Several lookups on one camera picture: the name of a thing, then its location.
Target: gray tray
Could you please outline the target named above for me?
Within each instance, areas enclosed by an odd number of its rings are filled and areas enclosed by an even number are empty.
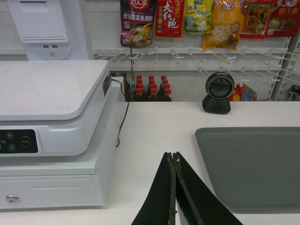
[[[300,127],[195,133],[216,197],[237,213],[300,212]]]

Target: cash drawer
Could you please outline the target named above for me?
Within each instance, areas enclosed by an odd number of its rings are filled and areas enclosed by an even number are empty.
[[[0,178],[0,209],[103,205],[96,175]]]

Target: snack bag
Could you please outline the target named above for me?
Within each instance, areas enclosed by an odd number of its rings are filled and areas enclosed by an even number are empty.
[[[272,12],[267,28],[267,37],[294,37],[300,25],[300,1],[280,0]]]
[[[143,48],[152,44],[150,33],[156,0],[120,0],[121,45]]]
[[[154,36],[181,38],[185,0],[157,0]]]
[[[268,18],[276,4],[276,0],[249,0],[241,38],[266,37]]]
[[[185,26],[190,34],[210,32],[210,18],[213,0],[186,0]]]
[[[211,13],[210,34],[204,35],[203,49],[223,46],[236,50],[244,16],[239,0],[215,1]]]

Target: power cord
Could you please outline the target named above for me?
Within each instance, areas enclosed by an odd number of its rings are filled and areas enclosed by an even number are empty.
[[[118,81],[118,80],[115,80],[115,79],[112,79],[112,81],[115,81],[115,82],[119,82],[119,83],[120,83],[120,85],[121,85],[121,92],[122,92],[123,96],[125,97],[125,93],[124,93],[123,88],[122,88],[122,82],[120,82],[120,81]],[[120,135],[120,132],[121,132],[123,123],[124,123],[124,121],[125,121],[125,118],[126,118],[126,115],[127,115],[128,108],[129,108],[129,102],[127,102],[127,107],[126,107],[125,115],[124,115],[123,121],[122,121],[122,123],[121,123],[121,126],[120,126],[120,128],[119,128],[119,133],[118,133],[118,144],[116,145],[116,148],[120,145],[119,135]]]

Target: white counter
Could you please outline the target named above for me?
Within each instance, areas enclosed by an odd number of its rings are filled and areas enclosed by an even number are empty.
[[[179,151],[211,188],[196,142],[202,127],[299,127],[298,102],[232,102],[227,115],[203,111],[201,102],[130,103],[120,134],[106,206],[5,210],[1,225],[129,225],[151,187],[164,152]],[[235,214],[244,225],[298,225],[300,214]]]

